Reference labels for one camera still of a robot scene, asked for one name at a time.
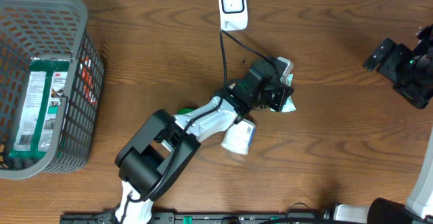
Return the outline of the mint green wipes pack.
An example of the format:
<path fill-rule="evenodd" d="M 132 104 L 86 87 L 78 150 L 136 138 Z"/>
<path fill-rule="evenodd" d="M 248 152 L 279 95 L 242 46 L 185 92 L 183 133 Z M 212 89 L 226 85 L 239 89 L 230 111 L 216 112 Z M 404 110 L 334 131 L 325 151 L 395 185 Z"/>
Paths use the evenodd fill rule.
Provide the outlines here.
<path fill-rule="evenodd" d="M 287 78 L 276 76 L 273 81 L 272 100 L 269 103 L 269 107 L 274 112 L 292 112 L 296 110 L 294 102 L 292 101 L 292 94 L 294 88 L 291 87 L 293 74 L 290 74 Z"/>

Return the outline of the white cotton swab tub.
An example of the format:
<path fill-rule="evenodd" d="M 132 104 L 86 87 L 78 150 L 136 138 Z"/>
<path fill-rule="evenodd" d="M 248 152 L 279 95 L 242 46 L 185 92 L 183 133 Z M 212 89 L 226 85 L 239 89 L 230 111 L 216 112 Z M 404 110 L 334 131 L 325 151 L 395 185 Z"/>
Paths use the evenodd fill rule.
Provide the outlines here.
<path fill-rule="evenodd" d="M 256 125 L 246 119 L 227 129 L 221 146 L 233 153 L 248 155 Z"/>

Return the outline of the green lid jar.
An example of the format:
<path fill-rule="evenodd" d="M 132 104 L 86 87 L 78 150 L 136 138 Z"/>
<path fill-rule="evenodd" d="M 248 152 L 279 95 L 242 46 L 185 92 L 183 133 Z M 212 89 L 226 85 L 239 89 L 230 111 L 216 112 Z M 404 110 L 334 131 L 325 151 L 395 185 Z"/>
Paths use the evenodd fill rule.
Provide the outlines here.
<path fill-rule="evenodd" d="M 177 111 L 177 114 L 188 114 L 190 112 L 193 112 L 194 109 L 192 108 L 181 108 Z"/>

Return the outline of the red box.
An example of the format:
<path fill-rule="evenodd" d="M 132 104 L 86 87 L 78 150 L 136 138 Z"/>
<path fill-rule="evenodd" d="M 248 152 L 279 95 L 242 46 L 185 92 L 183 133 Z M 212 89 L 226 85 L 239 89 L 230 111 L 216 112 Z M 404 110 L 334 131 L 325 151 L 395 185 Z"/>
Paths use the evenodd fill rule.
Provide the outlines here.
<path fill-rule="evenodd" d="M 83 64 L 80 65 L 81 77 L 84 79 L 83 91 L 85 94 L 85 99 L 92 105 L 97 105 L 97 99 L 95 98 L 92 90 L 94 89 L 94 82 L 92 77 L 92 67 L 91 67 L 91 59 L 86 56 L 82 59 Z"/>

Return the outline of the green 3M gloves package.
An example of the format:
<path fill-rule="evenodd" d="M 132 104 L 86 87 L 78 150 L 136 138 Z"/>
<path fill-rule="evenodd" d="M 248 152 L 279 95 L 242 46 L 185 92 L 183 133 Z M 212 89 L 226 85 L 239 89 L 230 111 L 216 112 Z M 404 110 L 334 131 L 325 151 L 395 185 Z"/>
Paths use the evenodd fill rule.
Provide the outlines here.
<path fill-rule="evenodd" d="M 48 151 L 69 66 L 70 62 L 66 60 L 31 62 L 20 124 L 10 158 L 41 159 Z"/>

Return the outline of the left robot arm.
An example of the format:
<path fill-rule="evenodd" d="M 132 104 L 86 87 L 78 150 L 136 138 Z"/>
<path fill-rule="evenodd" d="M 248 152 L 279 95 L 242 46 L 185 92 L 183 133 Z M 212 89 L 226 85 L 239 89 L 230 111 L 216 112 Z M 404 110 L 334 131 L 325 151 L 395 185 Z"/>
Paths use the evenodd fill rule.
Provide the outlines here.
<path fill-rule="evenodd" d="M 294 90 L 286 81 L 293 63 L 285 58 L 255 60 L 240 79 L 225 81 L 210 101 L 191 112 L 154 112 L 118 153 L 122 180 L 118 223 L 148 223 L 152 205 L 178 179 L 201 142 L 239 124 L 257 108 L 281 112 Z"/>

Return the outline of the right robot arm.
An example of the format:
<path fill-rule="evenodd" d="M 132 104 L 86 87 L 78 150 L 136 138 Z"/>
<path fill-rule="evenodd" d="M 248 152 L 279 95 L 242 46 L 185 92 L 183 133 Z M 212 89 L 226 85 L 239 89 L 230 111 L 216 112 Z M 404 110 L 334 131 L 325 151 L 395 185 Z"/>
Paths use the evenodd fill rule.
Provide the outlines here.
<path fill-rule="evenodd" d="M 410 49 L 386 38 L 363 62 L 392 83 L 392 89 L 419 110 L 432 102 L 432 25 L 419 28 L 417 45 Z M 431 223 L 432 222 L 432 138 L 411 193 L 401 204 L 376 198 L 369 206 L 335 204 L 324 210 L 326 223 Z"/>

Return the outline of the white barcode scanner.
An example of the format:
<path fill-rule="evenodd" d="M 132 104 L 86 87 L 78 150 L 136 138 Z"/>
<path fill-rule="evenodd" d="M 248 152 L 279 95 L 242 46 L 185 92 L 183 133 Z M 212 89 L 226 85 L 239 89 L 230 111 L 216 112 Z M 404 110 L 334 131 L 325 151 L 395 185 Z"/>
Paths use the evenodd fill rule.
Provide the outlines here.
<path fill-rule="evenodd" d="M 248 25 L 247 0 L 219 0 L 220 26 L 228 31 L 244 30 Z"/>

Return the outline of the grey plastic shopping basket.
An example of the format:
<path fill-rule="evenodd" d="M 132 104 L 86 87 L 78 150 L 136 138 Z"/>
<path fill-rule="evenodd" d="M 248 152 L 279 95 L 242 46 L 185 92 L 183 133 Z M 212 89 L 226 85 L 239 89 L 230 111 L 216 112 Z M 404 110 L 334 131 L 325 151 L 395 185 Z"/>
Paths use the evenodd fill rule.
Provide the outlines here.
<path fill-rule="evenodd" d="M 87 6 L 81 0 L 1 0 L 1 178 L 71 173 L 87 163 L 105 75 L 87 20 Z M 80 65 L 86 56 L 92 61 L 96 106 L 83 91 Z M 13 159 L 9 153 L 35 59 L 70 62 L 64 96 L 44 157 Z"/>

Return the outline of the black mounting rail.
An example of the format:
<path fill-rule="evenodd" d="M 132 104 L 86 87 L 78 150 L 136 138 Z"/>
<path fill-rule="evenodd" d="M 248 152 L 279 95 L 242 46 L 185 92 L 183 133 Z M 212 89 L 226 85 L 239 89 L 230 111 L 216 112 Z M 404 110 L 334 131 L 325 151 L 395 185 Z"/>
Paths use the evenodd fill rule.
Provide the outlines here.
<path fill-rule="evenodd" d="M 319 215 L 307 211 L 295 211 L 288 214 L 294 218 L 319 218 Z M 221 224 L 221 223 L 262 223 L 273 219 L 286 218 L 286 214 L 194 214 L 194 213 L 174 213 L 174 212 L 155 212 L 149 220 L 150 224 Z M 101 212 L 97 214 L 61 215 L 61 224 L 113 224 L 120 221 L 111 212 Z"/>

